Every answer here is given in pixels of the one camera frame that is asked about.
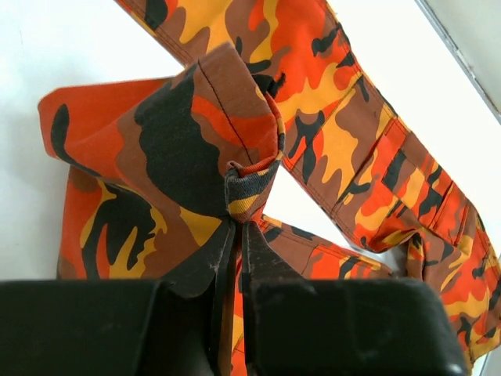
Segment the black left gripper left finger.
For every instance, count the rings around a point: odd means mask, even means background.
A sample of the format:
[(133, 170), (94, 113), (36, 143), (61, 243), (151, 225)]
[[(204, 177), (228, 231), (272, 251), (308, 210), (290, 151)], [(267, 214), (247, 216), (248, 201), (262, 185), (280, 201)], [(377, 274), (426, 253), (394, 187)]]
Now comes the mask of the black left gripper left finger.
[(153, 280), (1, 285), (4, 375), (228, 375), (236, 227)]

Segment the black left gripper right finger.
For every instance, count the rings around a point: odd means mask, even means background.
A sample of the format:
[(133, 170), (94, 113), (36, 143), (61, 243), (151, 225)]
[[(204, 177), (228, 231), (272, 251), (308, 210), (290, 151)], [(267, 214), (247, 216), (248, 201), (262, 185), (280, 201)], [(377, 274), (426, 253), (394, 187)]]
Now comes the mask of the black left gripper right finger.
[(250, 375), (465, 375), (439, 297), (412, 279), (308, 280), (242, 229)]

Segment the orange camouflage trousers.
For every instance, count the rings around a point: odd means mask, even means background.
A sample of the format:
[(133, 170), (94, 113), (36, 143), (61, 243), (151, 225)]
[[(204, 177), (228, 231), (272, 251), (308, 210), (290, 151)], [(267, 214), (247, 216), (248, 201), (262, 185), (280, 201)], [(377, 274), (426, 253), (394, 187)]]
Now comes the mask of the orange camouflage trousers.
[(183, 66), (57, 89), (38, 105), (70, 174), (61, 279), (167, 277), (191, 295), (247, 221), (304, 277), (388, 278), (380, 262), (263, 212), (284, 167), (353, 246), (406, 246), (466, 364), (500, 344), (500, 265), (475, 206), (355, 58), (324, 1), (123, 1)]

